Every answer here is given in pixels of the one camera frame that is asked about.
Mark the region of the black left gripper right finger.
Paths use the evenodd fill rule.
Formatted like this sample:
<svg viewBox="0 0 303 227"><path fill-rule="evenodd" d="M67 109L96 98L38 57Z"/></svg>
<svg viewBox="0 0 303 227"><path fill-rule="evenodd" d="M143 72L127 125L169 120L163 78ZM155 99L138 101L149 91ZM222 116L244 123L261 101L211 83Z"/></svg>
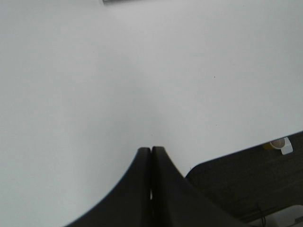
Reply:
<svg viewBox="0 0 303 227"><path fill-rule="evenodd" d="M153 147L152 206L157 227L243 227L178 171L163 147Z"/></svg>

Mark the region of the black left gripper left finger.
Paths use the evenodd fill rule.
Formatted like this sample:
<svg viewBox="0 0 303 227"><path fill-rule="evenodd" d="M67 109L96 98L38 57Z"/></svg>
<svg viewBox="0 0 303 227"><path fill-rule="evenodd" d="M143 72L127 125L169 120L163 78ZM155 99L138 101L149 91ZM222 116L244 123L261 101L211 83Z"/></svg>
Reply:
<svg viewBox="0 0 303 227"><path fill-rule="evenodd" d="M96 206L71 227L150 227L151 150L138 149L128 170Z"/></svg>

